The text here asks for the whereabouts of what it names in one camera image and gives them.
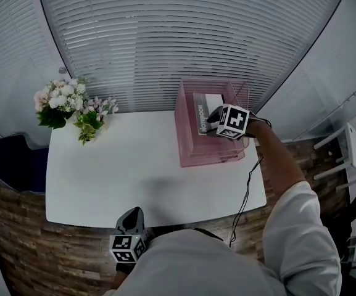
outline white sleeve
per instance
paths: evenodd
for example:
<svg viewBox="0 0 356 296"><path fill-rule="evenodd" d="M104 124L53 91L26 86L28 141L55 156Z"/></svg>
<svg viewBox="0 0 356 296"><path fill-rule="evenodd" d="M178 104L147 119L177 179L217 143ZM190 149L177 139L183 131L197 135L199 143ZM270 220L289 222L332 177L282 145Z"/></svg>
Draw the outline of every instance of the white sleeve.
<svg viewBox="0 0 356 296"><path fill-rule="evenodd" d="M341 265L333 239L320 220L320 205L307 182L287 190L263 232L265 266L294 296L338 296Z"/></svg>
<svg viewBox="0 0 356 296"><path fill-rule="evenodd" d="M115 289L110 289L103 296L112 296L115 292L116 292Z"/></svg>

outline navy chair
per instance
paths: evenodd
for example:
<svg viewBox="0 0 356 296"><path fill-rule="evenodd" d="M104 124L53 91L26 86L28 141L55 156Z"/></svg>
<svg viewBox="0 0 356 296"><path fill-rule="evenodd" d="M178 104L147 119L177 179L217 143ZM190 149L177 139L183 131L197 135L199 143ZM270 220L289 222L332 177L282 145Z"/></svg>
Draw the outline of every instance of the navy chair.
<svg viewBox="0 0 356 296"><path fill-rule="evenodd" d="M23 135L0 139L0 180L17 192L45 193L48 153L31 150Z"/></svg>

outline pink acrylic box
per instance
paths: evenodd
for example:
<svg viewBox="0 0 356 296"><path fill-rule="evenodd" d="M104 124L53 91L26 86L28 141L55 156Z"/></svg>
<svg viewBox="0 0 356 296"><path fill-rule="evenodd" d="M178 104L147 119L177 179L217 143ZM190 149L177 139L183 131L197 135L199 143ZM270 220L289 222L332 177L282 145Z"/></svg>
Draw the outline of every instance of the pink acrylic box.
<svg viewBox="0 0 356 296"><path fill-rule="evenodd" d="M249 145L248 138L229 141L198 134L193 93L221 94L225 103L239 105L244 109L247 109L249 99L249 89L242 80L182 79L175 106L181 167L242 159L245 156L244 149Z"/></svg>

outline person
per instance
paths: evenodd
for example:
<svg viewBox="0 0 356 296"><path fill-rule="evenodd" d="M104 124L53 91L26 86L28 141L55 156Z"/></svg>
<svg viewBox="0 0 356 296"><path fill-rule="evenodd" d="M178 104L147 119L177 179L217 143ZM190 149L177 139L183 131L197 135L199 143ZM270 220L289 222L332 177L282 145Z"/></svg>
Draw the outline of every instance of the person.
<svg viewBox="0 0 356 296"><path fill-rule="evenodd" d="M266 123L252 121L247 132L262 148L278 198L263 230L264 265L185 229L152 240L130 274L117 271L105 295L339 295L340 259L316 193Z"/></svg>

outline wire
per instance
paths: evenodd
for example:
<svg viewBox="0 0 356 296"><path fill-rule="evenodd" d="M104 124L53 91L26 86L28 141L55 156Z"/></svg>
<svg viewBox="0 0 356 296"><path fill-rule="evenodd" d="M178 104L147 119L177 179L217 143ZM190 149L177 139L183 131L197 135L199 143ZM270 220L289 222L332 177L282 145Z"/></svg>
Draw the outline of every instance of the wire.
<svg viewBox="0 0 356 296"><path fill-rule="evenodd" d="M252 177L252 173L258 167L258 165L260 164L260 162L262 160L263 160L263 156L256 162L256 164L253 166L253 169L249 172L249 177L248 177L247 182L246 182L246 192L245 192L244 200L242 201L241 208L239 209L237 215L235 215L235 218L234 218L234 221L233 221L233 232L231 233L230 243L229 243L229 247L230 248L231 248L231 243L236 240L235 230L237 228L239 219L241 218L241 215L245 210L247 199L249 198L249 184L250 184L250 179Z"/></svg>
<svg viewBox="0 0 356 296"><path fill-rule="evenodd" d="M259 118L259 120L264 121L270 128L272 128L271 122L269 120L266 120L265 118Z"/></svg>

